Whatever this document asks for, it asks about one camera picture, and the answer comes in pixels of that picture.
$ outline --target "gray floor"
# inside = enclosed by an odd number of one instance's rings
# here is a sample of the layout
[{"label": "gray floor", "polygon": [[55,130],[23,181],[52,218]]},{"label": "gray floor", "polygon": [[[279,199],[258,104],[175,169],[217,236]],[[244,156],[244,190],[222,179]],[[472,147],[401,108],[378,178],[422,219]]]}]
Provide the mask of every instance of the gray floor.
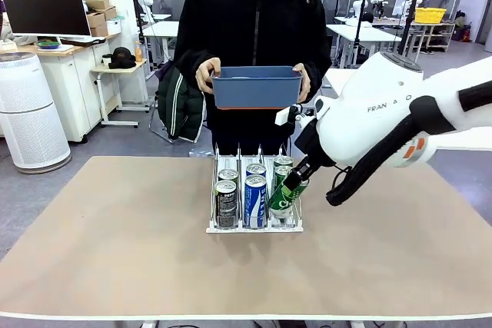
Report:
[{"label": "gray floor", "polygon": [[[453,43],[448,53],[436,53],[434,55],[421,55],[419,64],[429,77],[439,71],[448,68],[456,68],[478,59],[491,56],[484,52],[482,45]],[[150,80],[149,93],[153,94],[157,87],[156,80]],[[324,89],[324,94],[330,94],[330,90]],[[22,235],[25,229],[45,209],[48,203],[77,173],[84,163],[95,155],[131,155],[131,156],[171,156],[187,157],[192,151],[194,154],[200,151],[211,150],[211,137],[208,130],[202,131],[202,136],[197,144],[178,142],[170,145],[152,134],[147,128],[149,115],[141,112],[114,113],[114,119],[136,120],[141,122],[141,127],[134,128],[96,128],[90,133],[87,144],[71,146],[72,161],[58,171],[48,174],[27,176],[18,173],[8,154],[5,140],[0,139],[0,259],[10,250],[15,241]],[[472,151],[438,151],[430,164],[458,191],[460,191],[480,215],[492,224],[492,153]],[[317,328],[330,322],[310,322],[309,327]],[[249,328],[252,322],[194,322],[202,327],[220,326],[221,328]],[[162,327],[171,323],[163,322]],[[332,326],[346,326],[339,322]],[[15,320],[0,318],[2,327],[70,327],[70,328],[95,328],[110,327],[108,322],[50,322],[41,320]],[[410,328],[458,328],[458,327],[490,327],[492,319],[410,323]]]}]

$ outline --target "hand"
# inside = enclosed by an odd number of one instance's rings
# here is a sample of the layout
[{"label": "hand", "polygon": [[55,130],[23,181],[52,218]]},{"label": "hand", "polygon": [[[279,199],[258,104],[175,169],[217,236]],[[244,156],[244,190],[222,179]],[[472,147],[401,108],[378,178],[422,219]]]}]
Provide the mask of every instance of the hand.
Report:
[{"label": "hand", "polygon": [[304,103],[308,98],[309,91],[311,91],[311,79],[309,78],[308,71],[306,71],[306,67],[302,63],[295,65],[292,71],[302,73],[301,93],[299,94],[298,103]]},{"label": "hand", "polygon": [[214,71],[216,76],[221,75],[221,60],[219,58],[210,58],[204,61],[197,69],[195,77],[197,79],[198,88],[209,94],[214,94],[214,91],[207,85],[207,82],[212,83],[210,72]]}]

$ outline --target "green jacket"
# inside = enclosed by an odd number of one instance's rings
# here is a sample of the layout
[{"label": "green jacket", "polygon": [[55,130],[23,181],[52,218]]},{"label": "green jacket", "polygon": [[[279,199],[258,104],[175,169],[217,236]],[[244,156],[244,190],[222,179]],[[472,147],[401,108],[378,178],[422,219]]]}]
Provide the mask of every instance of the green jacket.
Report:
[{"label": "green jacket", "polygon": [[204,120],[205,101],[201,91],[190,86],[172,66],[159,81],[157,90],[159,118],[169,138],[197,142]]}]

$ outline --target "yellow basket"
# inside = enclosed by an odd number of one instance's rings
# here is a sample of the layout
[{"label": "yellow basket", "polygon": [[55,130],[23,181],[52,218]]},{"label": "yellow basket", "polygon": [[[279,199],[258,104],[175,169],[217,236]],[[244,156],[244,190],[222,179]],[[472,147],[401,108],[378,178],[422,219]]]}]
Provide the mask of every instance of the yellow basket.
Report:
[{"label": "yellow basket", "polygon": [[442,8],[417,8],[415,9],[416,23],[440,23],[446,13]]}]

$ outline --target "blue bin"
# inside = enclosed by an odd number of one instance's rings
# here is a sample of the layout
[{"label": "blue bin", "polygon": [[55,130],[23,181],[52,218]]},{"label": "blue bin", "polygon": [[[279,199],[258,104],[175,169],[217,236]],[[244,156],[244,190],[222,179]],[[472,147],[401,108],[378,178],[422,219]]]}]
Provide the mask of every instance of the blue bin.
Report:
[{"label": "blue bin", "polygon": [[298,102],[302,74],[288,66],[223,67],[211,78],[219,109],[283,109]]}]

